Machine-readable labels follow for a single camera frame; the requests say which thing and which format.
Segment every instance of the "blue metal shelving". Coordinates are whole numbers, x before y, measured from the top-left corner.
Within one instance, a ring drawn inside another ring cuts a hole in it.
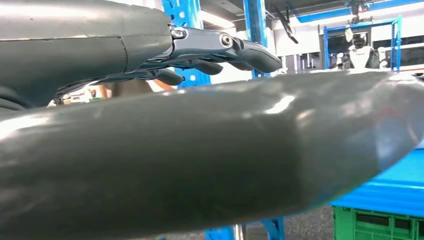
[[[162,0],[162,4],[165,13],[177,27],[203,28],[199,18],[199,0]],[[185,79],[178,85],[179,88],[211,84],[210,76],[199,70],[176,68],[175,72]]]
[[[249,41],[259,43],[268,47],[265,0],[243,0],[244,16],[246,19],[246,33]],[[254,78],[269,77],[269,73],[263,73],[257,70],[252,71]]]
[[[401,71],[401,56],[402,56],[402,16],[399,15],[395,19],[373,21],[373,22],[360,22],[358,24],[344,25],[338,27],[324,27],[324,66],[325,69],[330,68],[330,53],[329,53],[329,34],[330,33],[342,33],[346,30],[347,27],[354,29],[363,29],[378,27],[384,25],[391,25],[391,54],[390,54],[390,69],[392,72],[396,71],[399,73]]]

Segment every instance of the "blue storage rack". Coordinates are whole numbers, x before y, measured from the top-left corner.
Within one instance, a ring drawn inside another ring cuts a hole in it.
[[[401,56],[402,56],[402,16],[399,15],[395,19],[373,21],[373,22],[360,22],[358,24],[345,25],[339,27],[324,27],[324,67],[325,69],[330,68],[330,53],[329,53],[329,34],[330,33],[341,33],[350,27],[352,30],[361,28],[371,28],[384,25],[391,25],[391,54],[390,54],[390,69],[392,72],[401,71]]]
[[[424,149],[414,150],[331,205],[424,217]]]

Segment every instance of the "blue metal beam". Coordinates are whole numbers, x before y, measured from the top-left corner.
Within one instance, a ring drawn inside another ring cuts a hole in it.
[[[392,7],[398,7],[402,5],[407,4],[415,4],[424,2],[424,0],[387,0],[387,1],[381,1],[381,2],[375,2],[372,3],[369,7],[368,11],[374,11],[374,10],[380,10],[380,9],[386,9],[386,8],[392,8]],[[322,19],[329,19],[329,18],[335,18],[340,16],[346,16],[351,14],[351,10],[347,7],[330,10],[330,11],[324,11],[324,12],[318,12],[313,14],[307,14],[307,15],[296,15],[297,19],[301,23],[307,23]]]
[[[247,39],[268,47],[267,22],[265,15],[265,0],[243,0],[244,16],[246,18]],[[257,70],[253,71],[253,77],[270,76]]]
[[[268,240],[284,240],[283,217],[260,221],[268,231]]]
[[[203,28],[203,22],[199,18],[201,10],[199,0],[162,0],[162,4],[165,13],[172,19],[174,25]],[[210,76],[196,69],[176,68],[175,72],[185,79],[178,85],[179,88],[211,84]]]

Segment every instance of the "glossy surface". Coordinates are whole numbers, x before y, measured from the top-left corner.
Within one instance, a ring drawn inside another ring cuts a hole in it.
[[[170,22],[106,0],[2,0],[0,99],[45,107],[61,88],[131,72],[171,47]]]
[[[0,237],[130,239],[292,214],[420,142],[424,85],[324,72],[41,109],[0,122]]]

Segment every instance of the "gray cylindrical pipe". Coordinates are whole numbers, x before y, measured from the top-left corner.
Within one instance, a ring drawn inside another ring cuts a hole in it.
[[[129,239],[324,203],[412,150],[424,86],[277,76],[40,109],[0,122],[0,237]]]

